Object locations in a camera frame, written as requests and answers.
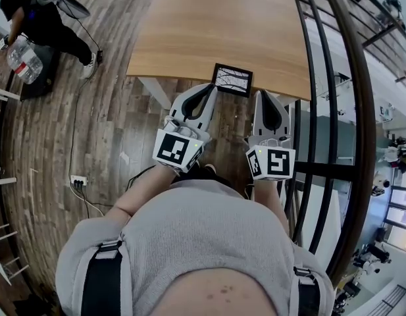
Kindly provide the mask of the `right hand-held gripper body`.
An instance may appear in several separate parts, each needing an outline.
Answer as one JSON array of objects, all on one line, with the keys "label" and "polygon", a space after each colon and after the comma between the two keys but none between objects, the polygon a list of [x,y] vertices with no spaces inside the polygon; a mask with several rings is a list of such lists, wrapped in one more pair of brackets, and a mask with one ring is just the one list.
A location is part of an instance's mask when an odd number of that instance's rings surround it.
[{"label": "right hand-held gripper body", "polygon": [[253,180],[286,180],[293,176],[295,150],[291,149],[290,135],[250,136],[248,145],[246,157]]}]

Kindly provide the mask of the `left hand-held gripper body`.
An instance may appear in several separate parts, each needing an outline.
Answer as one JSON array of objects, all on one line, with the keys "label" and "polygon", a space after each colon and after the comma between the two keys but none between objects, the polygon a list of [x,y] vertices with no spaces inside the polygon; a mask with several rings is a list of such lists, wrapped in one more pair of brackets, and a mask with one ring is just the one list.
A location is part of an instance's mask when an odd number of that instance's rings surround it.
[{"label": "left hand-held gripper body", "polygon": [[177,173],[188,173],[209,141],[208,132],[166,117],[164,127],[157,130],[153,159]]}]

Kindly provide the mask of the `dark wooden picture frame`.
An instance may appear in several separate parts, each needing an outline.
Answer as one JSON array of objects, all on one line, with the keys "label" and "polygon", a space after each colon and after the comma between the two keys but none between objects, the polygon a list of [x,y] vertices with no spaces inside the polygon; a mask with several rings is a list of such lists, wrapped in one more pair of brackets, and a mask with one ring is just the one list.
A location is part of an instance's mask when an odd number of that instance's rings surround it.
[{"label": "dark wooden picture frame", "polygon": [[211,83],[218,91],[249,98],[252,80],[251,71],[216,63]]}]

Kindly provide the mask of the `person's right forearm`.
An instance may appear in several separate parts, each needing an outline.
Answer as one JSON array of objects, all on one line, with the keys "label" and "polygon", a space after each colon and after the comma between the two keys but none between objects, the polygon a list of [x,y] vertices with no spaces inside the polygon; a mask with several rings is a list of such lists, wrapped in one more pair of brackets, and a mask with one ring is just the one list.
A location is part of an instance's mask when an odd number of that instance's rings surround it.
[{"label": "person's right forearm", "polygon": [[262,205],[262,226],[265,230],[279,236],[279,239],[290,240],[288,220],[282,207],[277,190],[277,182],[271,180],[254,181],[254,201]]}]

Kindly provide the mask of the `person's left forearm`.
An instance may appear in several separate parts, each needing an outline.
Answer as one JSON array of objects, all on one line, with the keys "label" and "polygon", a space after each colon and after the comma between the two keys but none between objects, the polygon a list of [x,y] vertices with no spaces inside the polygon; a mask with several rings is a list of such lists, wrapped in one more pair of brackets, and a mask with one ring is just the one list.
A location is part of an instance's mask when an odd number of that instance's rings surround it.
[{"label": "person's left forearm", "polygon": [[156,165],[143,173],[104,216],[125,225],[149,200],[168,190],[176,172],[169,167]]}]

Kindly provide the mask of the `person's black trousers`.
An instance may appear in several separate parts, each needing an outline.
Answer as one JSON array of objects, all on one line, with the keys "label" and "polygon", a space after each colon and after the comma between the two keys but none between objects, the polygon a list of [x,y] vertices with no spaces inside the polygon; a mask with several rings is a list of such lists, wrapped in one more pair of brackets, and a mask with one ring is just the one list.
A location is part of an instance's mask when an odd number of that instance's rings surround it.
[{"label": "person's black trousers", "polygon": [[175,177],[171,184],[185,180],[214,180],[232,188],[231,183],[227,179],[219,176],[217,173],[213,174],[209,169],[206,169],[205,166],[200,166],[198,163],[194,164],[187,173],[181,172]]}]

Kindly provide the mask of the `black railing with brown handrail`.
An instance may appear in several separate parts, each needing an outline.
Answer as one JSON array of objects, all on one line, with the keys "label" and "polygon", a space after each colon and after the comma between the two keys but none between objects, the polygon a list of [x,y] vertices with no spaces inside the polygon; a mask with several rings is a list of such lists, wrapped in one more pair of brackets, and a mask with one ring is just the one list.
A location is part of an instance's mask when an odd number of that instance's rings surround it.
[{"label": "black railing with brown handrail", "polygon": [[325,179],[324,192],[315,225],[313,238],[309,251],[315,253],[318,249],[328,210],[335,180],[351,183],[351,191],[347,204],[346,216],[340,230],[336,247],[327,265],[326,273],[332,285],[337,286],[342,279],[345,269],[349,265],[356,242],[361,235],[362,227],[367,215],[374,175],[375,158],[372,152],[376,147],[376,129],[374,100],[370,73],[367,60],[359,41],[349,11],[342,0],[327,0],[335,17],[343,44],[347,54],[348,64],[353,84],[356,116],[355,160],[353,165],[340,165],[336,162],[338,149],[338,107],[334,69],[328,40],[320,19],[317,4],[308,0],[308,5],[313,12],[313,18],[318,28],[318,34],[324,56],[324,64],[328,82],[330,126],[327,163],[315,162],[317,142],[317,93],[315,86],[315,66],[313,54],[304,16],[300,16],[303,37],[307,51],[309,78],[311,87],[310,121],[309,121],[309,148],[307,161],[296,161],[294,174],[304,174],[303,195],[299,206],[299,213],[292,232],[292,240],[296,242],[301,235],[305,216],[309,206],[312,181],[314,176]]}]

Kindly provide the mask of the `person's grey sweater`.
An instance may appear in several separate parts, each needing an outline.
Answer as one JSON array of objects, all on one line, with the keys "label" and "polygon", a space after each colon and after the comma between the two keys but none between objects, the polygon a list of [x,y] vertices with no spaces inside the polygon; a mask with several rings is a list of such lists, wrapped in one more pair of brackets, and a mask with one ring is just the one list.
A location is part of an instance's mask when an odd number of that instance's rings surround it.
[{"label": "person's grey sweater", "polygon": [[334,289],[314,255],[265,230],[262,205],[212,180],[173,184],[125,224],[77,224],[56,289],[68,316],[148,316],[180,276],[232,269],[258,282],[278,316],[331,316]]}]

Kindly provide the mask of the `cluttered desk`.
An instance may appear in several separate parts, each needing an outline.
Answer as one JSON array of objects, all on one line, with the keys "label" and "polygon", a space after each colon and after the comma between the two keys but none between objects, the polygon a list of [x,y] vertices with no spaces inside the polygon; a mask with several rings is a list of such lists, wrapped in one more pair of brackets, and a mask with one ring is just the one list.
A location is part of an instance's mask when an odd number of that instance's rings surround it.
[{"label": "cluttered desk", "polygon": [[397,168],[401,174],[406,173],[406,139],[403,137],[393,138],[385,149],[384,160],[392,168]]}]

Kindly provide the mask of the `glass window panels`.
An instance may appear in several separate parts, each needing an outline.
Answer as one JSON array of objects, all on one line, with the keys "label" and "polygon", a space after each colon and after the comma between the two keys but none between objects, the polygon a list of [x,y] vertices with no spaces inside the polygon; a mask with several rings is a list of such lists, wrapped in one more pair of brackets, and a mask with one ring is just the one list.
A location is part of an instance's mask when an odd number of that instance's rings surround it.
[{"label": "glass window panels", "polygon": [[406,187],[392,186],[384,226],[386,242],[406,251]]}]

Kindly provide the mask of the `grey oval shell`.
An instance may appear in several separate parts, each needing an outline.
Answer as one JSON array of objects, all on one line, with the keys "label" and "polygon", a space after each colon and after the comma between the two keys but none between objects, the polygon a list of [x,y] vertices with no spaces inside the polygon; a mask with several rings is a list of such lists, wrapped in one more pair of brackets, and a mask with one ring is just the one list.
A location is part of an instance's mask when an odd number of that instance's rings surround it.
[{"label": "grey oval shell", "polygon": [[56,6],[73,19],[83,19],[90,16],[90,12],[77,0],[57,0]]}]

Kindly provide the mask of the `large clear water bottle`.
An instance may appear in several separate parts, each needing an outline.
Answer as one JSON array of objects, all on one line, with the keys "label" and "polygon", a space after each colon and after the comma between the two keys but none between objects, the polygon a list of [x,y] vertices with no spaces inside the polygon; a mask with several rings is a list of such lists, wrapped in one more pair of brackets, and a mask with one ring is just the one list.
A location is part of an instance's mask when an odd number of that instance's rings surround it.
[{"label": "large clear water bottle", "polygon": [[42,61],[24,38],[18,38],[7,49],[7,62],[25,84],[32,84],[43,69]]}]

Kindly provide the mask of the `white metal rack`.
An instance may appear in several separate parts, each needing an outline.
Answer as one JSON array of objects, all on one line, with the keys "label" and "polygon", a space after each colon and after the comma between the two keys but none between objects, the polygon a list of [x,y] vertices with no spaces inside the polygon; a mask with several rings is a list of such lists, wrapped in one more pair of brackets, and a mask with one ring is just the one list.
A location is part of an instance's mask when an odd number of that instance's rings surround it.
[{"label": "white metal rack", "polygon": [[9,223],[0,225],[0,275],[9,286],[12,286],[13,280],[24,274],[30,266],[27,264],[19,267],[17,263],[20,261],[20,257],[17,255],[5,255],[2,250],[4,242],[12,241],[12,237],[18,234],[17,231],[7,232],[6,229],[9,227]]}]

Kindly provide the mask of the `white metal bracket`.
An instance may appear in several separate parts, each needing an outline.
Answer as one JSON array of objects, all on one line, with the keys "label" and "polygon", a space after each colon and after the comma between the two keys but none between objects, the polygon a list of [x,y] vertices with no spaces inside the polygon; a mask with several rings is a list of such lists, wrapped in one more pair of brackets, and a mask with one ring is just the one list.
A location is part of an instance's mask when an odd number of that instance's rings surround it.
[{"label": "white metal bracket", "polygon": [[20,96],[0,88],[0,101],[8,101],[9,99],[20,101]]}]

